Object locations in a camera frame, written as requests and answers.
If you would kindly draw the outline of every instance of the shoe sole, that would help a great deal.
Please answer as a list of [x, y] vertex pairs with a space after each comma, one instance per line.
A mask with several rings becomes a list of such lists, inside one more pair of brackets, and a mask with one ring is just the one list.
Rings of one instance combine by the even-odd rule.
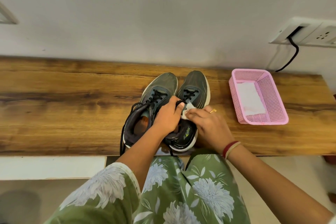
[[[153, 80], [153, 81], [151, 81], [150, 82], [150, 84], [148, 84], [147, 85], [147, 87], [145, 88], [145, 90], [142, 92], [142, 94], [148, 89], [148, 87], [152, 84], [152, 82], [154, 82], [156, 80], [156, 78]], [[177, 92], [177, 89], [179, 88], [179, 81], [178, 81], [178, 79], [176, 78], [176, 90], [175, 90], [175, 92], [174, 92], [174, 95], [176, 95], [176, 92]], [[128, 146], [126, 143], [125, 143], [125, 138], [124, 138], [124, 134], [123, 134], [123, 143], [124, 143], [124, 145], [129, 149], [129, 148], [131, 148], [131, 146]]]
[[[208, 83], [208, 79], [206, 77], [205, 77], [205, 80], [207, 82], [207, 99], [205, 100], [204, 106], [207, 106], [210, 103], [210, 97], [211, 96], [210, 96], [210, 86], [209, 86], [209, 83]], [[195, 134], [194, 138], [192, 139], [190, 145], [188, 145], [185, 149], [175, 149], [171, 145], [170, 145], [170, 148], [172, 148], [174, 151], [178, 151], [178, 152], [187, 151], [187, 150], [191, 149], [194, 146], [194, 144], [195, 144], [195, 142], [197, 140], [197, 136], [198, 136], [198, 130], [196, 131], [196, 134]]]

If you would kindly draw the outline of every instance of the plastic basket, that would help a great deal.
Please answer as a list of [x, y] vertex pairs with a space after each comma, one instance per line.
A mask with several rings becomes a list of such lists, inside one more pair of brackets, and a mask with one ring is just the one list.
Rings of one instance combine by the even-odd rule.
[[[265, 114], [245, 115], [241, 108], [241, 100], [236, 85], [253, 82], [255, 89], [266, 110]], [[261, 69], [234, 69], [229, 80], [230, 91], [236, 110], [238, 122], [251, 125], [284, 125], [288, 123], [288, 115], [275, 86], [272, 75]]]

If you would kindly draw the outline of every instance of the bangle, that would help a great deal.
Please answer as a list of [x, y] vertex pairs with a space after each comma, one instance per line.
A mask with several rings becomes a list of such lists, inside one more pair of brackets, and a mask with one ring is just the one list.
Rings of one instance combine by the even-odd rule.
[[228, 159], [228, 156], [230, 154], [230, 152], [238, 145], [240, 145], [241, 142], [239, 141], [234, 141], [234, 142], [231, 142], [229, 143], [227, 146], [225, 146], [224, 150], [223, 150], [223, 157], [225, 159]]

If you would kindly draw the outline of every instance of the shoe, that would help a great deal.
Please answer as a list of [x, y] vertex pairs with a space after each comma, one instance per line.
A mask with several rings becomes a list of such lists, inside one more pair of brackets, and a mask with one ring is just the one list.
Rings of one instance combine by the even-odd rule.
[[[190, 72], [176, 96], [185, 104], [191, 102], [194, 107], [202, 109], [210, 102], [210, 87], [207, 78], [200, 71]], [[168, 134], [164, 142], [175, 151], [187, 151], [194, 146], [197, 135], [197, 127], [193, 122], [180, 119], [178, 129]]]
[[120, 155], [125, 152], [125, 146], [130, 148], [153, 125], [159, 109], [176, 91], [177, 78], [172, 73], [161, 74], [145, 88], [140, 101], [132, 106], [121, 131]]

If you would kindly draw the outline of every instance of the wipe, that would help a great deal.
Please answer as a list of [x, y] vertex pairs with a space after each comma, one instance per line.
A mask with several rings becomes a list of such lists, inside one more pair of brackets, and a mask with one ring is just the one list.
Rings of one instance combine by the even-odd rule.
[[194, 108], [196, 108], [196, 107], [194, 107], [194, 105], [193, 105], [191, 102], [187, 103], [187, 105], [183, 108], [182, 115], [181, 115], [181, 119], [189, 120], [189, 119], [187, 118], [187, 116], [186, 116], [186, 113], [187, 113], [187, 111], [189, 111], [190, 109], [194, 109]]
[[237, 91], [246, 116], [266, 113], [253, 82], [237, 84]]

